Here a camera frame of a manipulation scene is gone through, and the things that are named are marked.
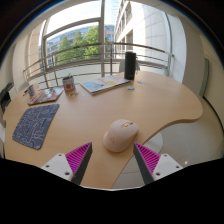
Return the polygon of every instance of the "speaker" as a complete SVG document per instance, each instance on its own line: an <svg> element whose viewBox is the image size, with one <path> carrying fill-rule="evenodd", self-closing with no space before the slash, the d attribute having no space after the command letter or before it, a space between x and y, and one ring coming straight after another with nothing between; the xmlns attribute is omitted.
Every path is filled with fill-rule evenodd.
<svg viewBox="0 0 224 224"><path fill-rule="evenodd" d="M124 78L128 80L135 79L136 53L125 52Z"/></svg>

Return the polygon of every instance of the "computer mouse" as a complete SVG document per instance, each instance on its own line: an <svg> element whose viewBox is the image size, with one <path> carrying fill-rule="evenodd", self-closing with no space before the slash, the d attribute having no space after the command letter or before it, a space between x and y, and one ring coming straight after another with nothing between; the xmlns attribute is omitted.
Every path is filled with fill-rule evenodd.
<svg viewBox="0 0 224 224"><path fill-rule="evenodd" d="M138 133L139 127L132 121L120 119L114 121L103 136L104 146L113 152L124 151Z"/></svg>

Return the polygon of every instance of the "tree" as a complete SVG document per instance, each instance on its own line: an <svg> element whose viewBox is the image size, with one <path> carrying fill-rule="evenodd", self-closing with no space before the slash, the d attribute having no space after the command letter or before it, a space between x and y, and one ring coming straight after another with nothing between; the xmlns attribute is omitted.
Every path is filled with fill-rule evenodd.
<svg viewBox="0 0 224 224"><path fill-rule="evenodd" d="M80 30L78 30L75 34L73 40L73 47L81 46L85 44L85 40L83 40ZM85 48L77 48L73 51L74 60L84 59Z"/></svg>
<svg viewBox="0 0 224 224"><path fill-rule="evenodd" d="M86 44L98 43L99 42L98 26L93 26L89 28L89 32L86 33L84 40ZM98 54L99 54L99 45L90 46L85 49L85 55L89 55L86 56L86 58L97 57Z"/></svg>
<svg viewBox="0 0 224 224"><path fill-rule="evenodd" d="M58 48L58 51L66 50L70 47L71 46L70 46L70 43L69 43L67 37L64 36L62 41L61 41L61 45ZM71 58L71 57L73 57L73 52L72 51L65 51L65 52L57 54L57 65L69 62L70 61L69 58Z"/></svg>

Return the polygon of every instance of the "desk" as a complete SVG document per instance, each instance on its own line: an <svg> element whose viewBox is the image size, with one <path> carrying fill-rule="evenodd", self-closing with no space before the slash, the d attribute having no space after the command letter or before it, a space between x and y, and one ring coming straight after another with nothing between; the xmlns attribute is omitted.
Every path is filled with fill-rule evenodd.
<svg viewBox="0 0 224 224"><path fill-rule="evenodd" d="M127 86L136 87L135 91ZM195 94L179 82L156 73L139 71L131 84L91 95L80 85L78 96L63 92L54 102L60 104L41 149L35 150L12 140L13 132L28 108L28 94L18 93L9 104L6 121L6 159L42 167L57 153L68 153L92 142L90 158L81 186L110 189L133 156L133 143L144 144L162 129L200 118L203 109ZM139 132L123 152L111 152L103 145L103 135L112 122L127 119Z"/></svg>

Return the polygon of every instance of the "dark gray mouse pad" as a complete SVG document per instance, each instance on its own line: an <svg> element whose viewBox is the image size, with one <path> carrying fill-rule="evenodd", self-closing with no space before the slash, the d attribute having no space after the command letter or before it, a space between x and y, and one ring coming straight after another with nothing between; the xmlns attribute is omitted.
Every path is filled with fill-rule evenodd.
<svg viewBox="0 0 224 224"><path fill-rule="evenodd" d="M21 117L12 139L34 149L40 149L59 104L27 109Z"/></svg>

